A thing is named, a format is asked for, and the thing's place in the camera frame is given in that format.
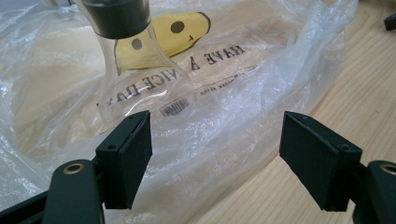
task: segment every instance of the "brass ring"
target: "brass ring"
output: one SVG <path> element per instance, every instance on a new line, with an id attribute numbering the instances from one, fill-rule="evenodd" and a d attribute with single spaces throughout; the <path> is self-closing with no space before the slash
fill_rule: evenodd
<path id="1" fill-rule="evenodd" d="M 68 165 L 67 167 L 64 168 L 64 174 L 73 175 L 73 174 L 80 172 L 82 169 L 84 169 L 84 164 L 73 163 L 73 164 Z"/>
<path id="2" fill-rule="evenodd" d="M 393 164 L 382 163 L 381 169 L 391 175 L 396 175 L 396 166 Z"/>

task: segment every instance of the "barcode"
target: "barcode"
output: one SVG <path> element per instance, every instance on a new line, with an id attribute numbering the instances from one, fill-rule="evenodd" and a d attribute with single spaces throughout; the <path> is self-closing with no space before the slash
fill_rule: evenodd
<path id="1" fill-rule="evenodd" d="M 160 111 L 164 117 L 167 117 L 169 115 L 177 115 L 187 106 L 189 106 L 189 101 L 186 98 L 183 98 L 181 100 L 178 100 L 170 104 L 169 106 L 166 106 L 164 109 L 161 109 Z"/>

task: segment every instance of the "black clamp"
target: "black clamp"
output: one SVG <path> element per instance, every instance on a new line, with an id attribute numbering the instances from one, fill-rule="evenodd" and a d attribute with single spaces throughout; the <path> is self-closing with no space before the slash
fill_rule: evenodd
<path id="1" fill-rule="evenodd" d="M 149 112 L 124 119 L 92 161 L 58 167 L 49 190 L 0 213 L 0 223 L 105 223 L 107 209 L 131 209 L 152 155 Z"/>
<path id="2" fill-rule="evenodd" d="M 387 31 L 396 29 L 396 13 L 384 19 L 385 28 Z"/>
<path id="3" fill-rule="evenodd" d="M 355 204 L 355 224 L 396 223 L 396 164 L 360 164 L 362 150 L 318 121 L 285 112 L 280 157 L 322 210 Z"/>

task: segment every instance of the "clear plastic bag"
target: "clear plastic bag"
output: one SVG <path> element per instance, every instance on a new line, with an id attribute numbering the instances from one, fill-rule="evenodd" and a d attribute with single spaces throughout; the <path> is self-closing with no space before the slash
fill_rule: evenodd
<path id="1" fill-rule="evenodd" d="M 164 1 L 202 11 L 207 35 L 172 58 L 198 100 L 151 124 L 153 156 L 131 211 L 108 223 L 185 223 L 276 155 L 284 110 L 308 113 L 332 85 L 357 1 Z M 76 7 L 0 15 L 0 209 L 46 190 L 106 137 L 95 107 L 104 59 Z"/>

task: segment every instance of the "wooden surface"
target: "wooden surface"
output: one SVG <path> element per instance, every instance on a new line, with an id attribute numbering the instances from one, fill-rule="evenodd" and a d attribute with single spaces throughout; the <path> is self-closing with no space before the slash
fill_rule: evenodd
<path id="1" fill-rule="evenodd" d="M 396 162 L 396 31 L 386 32 L 383 23 L 395 12 L 395 1 L 359 2 L 346 28 L 342 70 L 310 114 L 362 148 L 364 165 Z M 289 166 L 276 157 L 197 222 L 353 223 L 354 206 L 349 203 L 346 213 L 321 211 Z"/>

